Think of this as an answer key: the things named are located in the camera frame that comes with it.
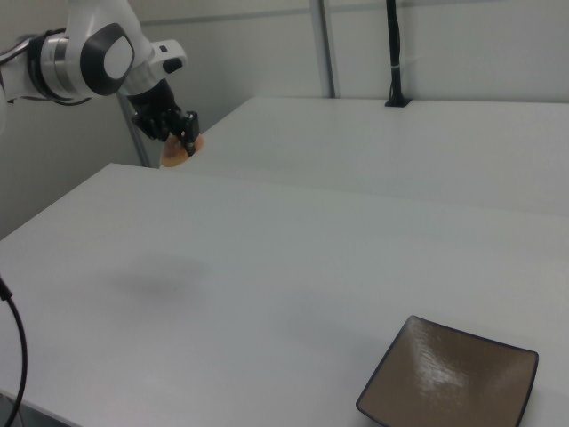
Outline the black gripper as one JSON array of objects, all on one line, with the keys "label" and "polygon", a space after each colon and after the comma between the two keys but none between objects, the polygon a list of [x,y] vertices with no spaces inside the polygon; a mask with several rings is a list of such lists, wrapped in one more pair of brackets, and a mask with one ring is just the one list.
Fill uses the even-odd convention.
[{"label": "black gripper", "polygon": [[166,141],[176,135],[189,157],[196,153],[200,135],[199,117],[195,111],[181,112],[172,88],[165,79],[144,93],[129,95],[134,109],[132,122],[151,140]]}]

